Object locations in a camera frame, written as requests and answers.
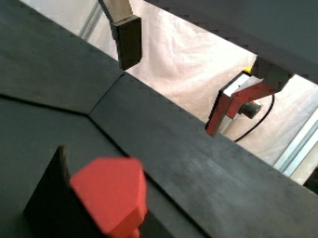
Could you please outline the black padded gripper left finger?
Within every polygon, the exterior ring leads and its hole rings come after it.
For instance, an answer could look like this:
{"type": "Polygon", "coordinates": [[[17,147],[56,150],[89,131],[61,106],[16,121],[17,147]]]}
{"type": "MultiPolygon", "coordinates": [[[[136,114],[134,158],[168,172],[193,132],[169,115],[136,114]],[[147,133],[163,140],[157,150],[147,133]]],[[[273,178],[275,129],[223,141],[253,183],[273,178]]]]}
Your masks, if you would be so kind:
{"type": "Polygon", "coordinates": [[[141,60],[141,18],[132,13],[129,0],[97,0],[110,24],[118,67],[128,70],[141,60]]]}

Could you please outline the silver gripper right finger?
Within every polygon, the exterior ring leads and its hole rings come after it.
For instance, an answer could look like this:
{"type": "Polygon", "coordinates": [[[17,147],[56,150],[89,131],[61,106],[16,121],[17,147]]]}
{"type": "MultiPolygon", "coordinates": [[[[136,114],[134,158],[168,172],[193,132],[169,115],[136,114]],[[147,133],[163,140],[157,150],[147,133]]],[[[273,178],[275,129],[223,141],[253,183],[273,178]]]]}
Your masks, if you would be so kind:
{"type": "Polygon", "coordinates": [[[289,71],[256,57],[253,65],[247,67],[219,90],[204,126],[205,133],[215,136],[223,118],[233,119],[247,102],[277,93],[291,77],[289,71]]]}

